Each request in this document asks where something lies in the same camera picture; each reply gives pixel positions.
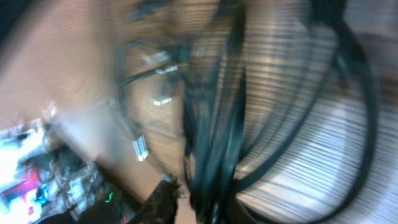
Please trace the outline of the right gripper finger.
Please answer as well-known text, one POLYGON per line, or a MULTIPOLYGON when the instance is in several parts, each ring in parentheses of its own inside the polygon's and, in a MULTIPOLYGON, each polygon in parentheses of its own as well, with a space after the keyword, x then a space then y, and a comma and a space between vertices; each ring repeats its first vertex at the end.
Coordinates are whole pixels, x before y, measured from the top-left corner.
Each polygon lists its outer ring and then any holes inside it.
POLYGON ((176 176, 164 175, 129 224, 174 224, 180 184, 176 176))

